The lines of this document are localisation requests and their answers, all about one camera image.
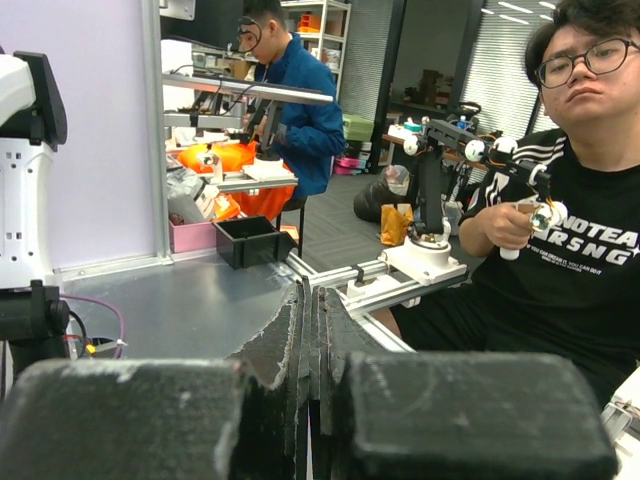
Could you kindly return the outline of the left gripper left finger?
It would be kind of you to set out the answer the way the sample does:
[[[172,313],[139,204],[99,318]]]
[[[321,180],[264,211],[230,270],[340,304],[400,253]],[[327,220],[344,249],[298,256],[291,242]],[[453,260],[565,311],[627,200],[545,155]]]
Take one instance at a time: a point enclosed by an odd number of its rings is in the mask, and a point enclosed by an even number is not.
[[[306,288],[224,359],[49,360],[1,409],[5,479],[304,479]]]

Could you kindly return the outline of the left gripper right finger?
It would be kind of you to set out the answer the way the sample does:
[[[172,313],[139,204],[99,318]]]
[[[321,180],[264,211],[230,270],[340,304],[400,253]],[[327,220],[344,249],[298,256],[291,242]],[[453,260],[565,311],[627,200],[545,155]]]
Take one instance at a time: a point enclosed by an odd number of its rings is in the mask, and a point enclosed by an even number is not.
[[[330,479],[611,479],[589,385],[544,354],[394,353],[315,287],[310,316]]]

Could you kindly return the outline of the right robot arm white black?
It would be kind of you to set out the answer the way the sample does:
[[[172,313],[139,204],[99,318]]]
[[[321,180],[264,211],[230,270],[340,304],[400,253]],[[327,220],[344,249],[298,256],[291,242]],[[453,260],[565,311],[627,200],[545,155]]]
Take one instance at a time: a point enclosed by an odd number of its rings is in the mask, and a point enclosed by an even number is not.
[[[67,141],[65,106],[44,53],[1,56],[1,339],[19,376],[66,358],[70,309],[48,246],[53,156]]]

